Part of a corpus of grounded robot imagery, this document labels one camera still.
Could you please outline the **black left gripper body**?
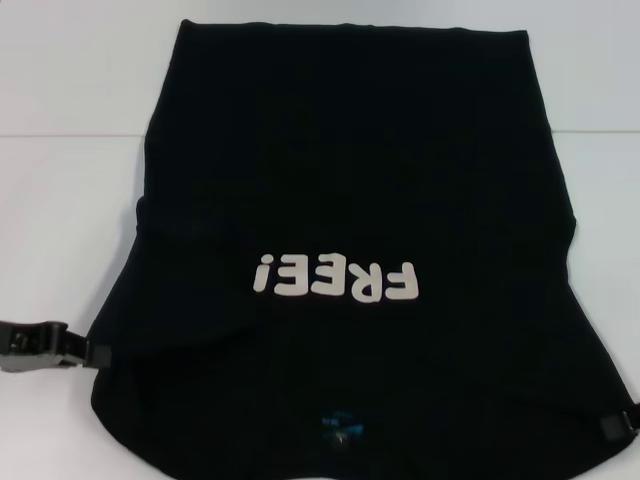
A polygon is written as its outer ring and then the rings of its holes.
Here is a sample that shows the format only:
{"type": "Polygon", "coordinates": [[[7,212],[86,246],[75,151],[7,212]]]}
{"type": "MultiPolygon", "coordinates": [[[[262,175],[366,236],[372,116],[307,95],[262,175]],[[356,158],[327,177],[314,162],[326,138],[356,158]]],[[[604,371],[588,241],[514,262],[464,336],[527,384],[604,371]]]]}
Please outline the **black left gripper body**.
{"type": "Polygon", "coordinates": [[[62,340],[66,325],[61,322],[19,324],[1,322],[1,370],[25,373],[59,368],[64,359],[62,340]]]}

